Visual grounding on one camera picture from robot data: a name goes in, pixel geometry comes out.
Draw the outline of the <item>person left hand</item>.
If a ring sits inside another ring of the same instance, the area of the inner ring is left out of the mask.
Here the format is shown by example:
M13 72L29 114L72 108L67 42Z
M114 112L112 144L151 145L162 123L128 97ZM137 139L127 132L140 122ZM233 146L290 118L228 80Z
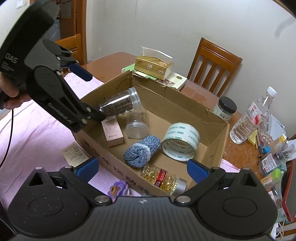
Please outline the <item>person left hand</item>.
M18 108L24 102L31 100L31 97L26 92L19 94L17 86L3 73L1 73L1 90L10 97L7 102L4 102L4 108L6 109Z

